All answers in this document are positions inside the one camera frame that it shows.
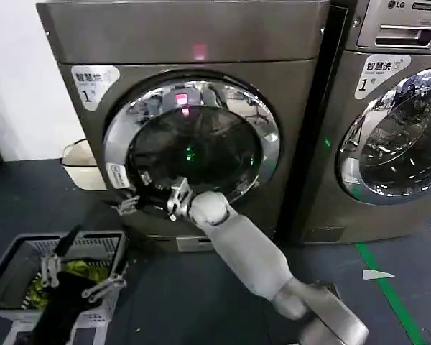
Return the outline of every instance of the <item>white paper scrap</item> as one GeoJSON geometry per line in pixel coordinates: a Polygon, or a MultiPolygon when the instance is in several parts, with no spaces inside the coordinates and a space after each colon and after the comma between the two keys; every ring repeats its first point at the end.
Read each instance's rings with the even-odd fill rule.
{"type": "Polygon", "coordinates": [[[387,272],[377,271],[377,270],[364,270],[362,271],[362,279],[372,280],[380,278],[392,278],[394,275],[387,272]]]}

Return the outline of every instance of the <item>white bucket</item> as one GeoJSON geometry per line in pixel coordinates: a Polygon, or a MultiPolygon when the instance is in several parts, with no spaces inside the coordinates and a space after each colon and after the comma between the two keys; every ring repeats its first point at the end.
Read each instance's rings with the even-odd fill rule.
{"type": "Polygon", "coordinates": [[[61,164],[80,189],[107,190],[88,140],[82,139],[67,146],[62,154],[61,164]]]}

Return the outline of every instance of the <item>gray floor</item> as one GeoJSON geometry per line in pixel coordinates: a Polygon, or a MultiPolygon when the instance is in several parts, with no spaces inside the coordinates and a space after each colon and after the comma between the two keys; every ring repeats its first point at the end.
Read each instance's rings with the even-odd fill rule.
{"type": "MultiPolygon", "coordinates": [[[[97,228],[116,217],[98,196],[78,190],[58,161],[15,162],[0,173],[0,257],[21,233],[68,231],[91,213],[97,228]]],[[[431,231],[369,244],[415,323],[431,344],[431,231]]],[[[372,344],[410,344],[353,245],[289,248],[293,273],[305,282],[334,282],[342,300],[368,326],[372,344]]],[[[129,286],[120,297],[107,345],[292,343],[299,323],[247,292],[214,253],[144,255],[133,251],[129,286]]],[[[0,343],[10,322],[0,319],[0,343]]]]}

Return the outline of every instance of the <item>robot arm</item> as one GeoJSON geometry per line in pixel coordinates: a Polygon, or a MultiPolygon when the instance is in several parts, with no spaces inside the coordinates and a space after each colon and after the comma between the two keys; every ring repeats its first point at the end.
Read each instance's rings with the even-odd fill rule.
{"type": "Polygon", "coordinates": [[[238,214],[221,193],[192,199],[185,178],[175,184],[168,203],[170,218],[189,219],[204,231],[215,251],[253,294],[269,300],[291,319],[307,310],[317,318],[302,332],[301,345],[362,345],[367,327],[327,289],[293,277],[281,250],[247,217],[238,214]]]}

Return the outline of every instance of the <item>lg logo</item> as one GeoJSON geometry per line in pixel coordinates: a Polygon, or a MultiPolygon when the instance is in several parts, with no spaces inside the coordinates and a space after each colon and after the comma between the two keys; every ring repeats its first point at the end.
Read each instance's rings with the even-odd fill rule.
{"type": "Polygon", "coordinates": [[[404,8],[405,3],[403,1],[395,1],[395,0],[391,0],[388,3],[388,8],[389,9],[393,9],[394,7],[396,7],[397,9],[403,9],[404,8]]]}

